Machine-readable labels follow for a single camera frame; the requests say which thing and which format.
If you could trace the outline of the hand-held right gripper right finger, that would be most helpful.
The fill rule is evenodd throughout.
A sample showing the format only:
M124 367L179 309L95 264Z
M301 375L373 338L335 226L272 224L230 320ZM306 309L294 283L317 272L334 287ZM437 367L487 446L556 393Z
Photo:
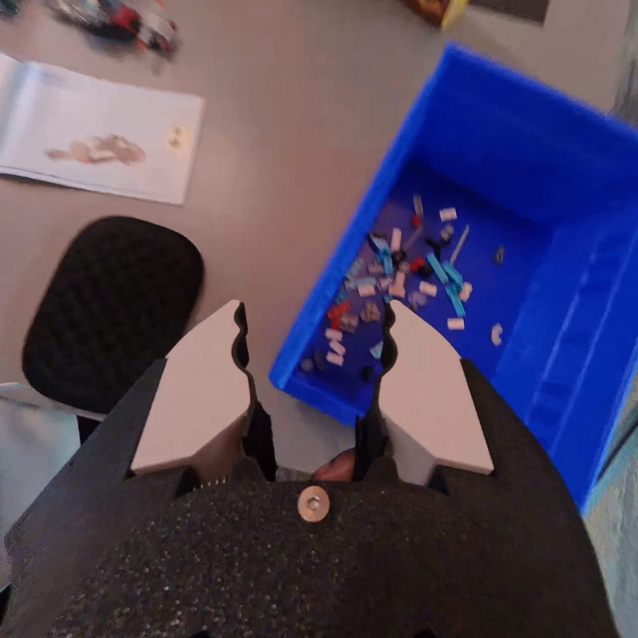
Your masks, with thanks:
M439 467L490 475L494 463L461 358L402 302L385 307L381 372L355 424L355 479L384 456L399 480L427 485Z

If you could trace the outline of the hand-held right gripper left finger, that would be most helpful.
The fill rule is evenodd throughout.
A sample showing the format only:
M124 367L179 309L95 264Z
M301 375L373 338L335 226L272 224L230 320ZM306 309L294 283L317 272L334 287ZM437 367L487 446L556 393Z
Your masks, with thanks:
M275 479L272 421L248 370L247 335L245 306L231 300L171 349L133 454L135 475L187 469L220 483L251 456Z

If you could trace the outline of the pile of lego pieces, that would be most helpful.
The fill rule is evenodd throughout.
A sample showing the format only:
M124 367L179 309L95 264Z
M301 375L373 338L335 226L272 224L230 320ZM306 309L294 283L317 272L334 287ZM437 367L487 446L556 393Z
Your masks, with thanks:
M507 309L491 239L509 240L506 215L482 197L442 182L400 184L357 214L299 315L305 347L290 382L362 393L380 373L381 323L396 299L449 340L490 380L502 345L493 324Z

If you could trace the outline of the blue plastic bin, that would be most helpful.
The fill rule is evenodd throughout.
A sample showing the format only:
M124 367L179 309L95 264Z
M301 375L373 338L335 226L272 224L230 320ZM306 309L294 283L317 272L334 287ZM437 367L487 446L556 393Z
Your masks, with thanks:
M490 242L514 316L492 325L503 349L489 380L584 514L637 369L637 132L450 45L355 216L423 182L467 189L512 225ZM290 382L306 344L299 315L270 380L354 426L375 379L357 394Z

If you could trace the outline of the open lego instruction booklet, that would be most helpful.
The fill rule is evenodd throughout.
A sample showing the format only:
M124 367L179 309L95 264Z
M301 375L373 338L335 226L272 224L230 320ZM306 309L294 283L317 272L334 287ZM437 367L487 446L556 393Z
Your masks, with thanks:
M1 54L1 175L183 205L205 102Z

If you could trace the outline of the grey partly built lego model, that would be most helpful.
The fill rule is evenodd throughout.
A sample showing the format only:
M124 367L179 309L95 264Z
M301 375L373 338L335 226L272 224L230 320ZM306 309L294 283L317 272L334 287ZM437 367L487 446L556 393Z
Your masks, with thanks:
M177 26L163 1L46 1L63 22L109 42L136 44L170 56L177 48Z

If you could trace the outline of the person's pale clothing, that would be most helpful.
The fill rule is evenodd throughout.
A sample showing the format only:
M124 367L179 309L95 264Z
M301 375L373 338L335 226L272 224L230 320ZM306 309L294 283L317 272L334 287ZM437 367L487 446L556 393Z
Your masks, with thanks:
M78 415L93 417L27 383L1 384L1 591L12 573L5 538L79 448Z

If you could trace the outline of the yellow brown cardboard box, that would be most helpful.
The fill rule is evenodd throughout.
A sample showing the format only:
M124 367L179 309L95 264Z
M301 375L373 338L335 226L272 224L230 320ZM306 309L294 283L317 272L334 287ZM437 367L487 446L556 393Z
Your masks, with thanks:
M445 30L466 10L469 1L405 1L430 26Z

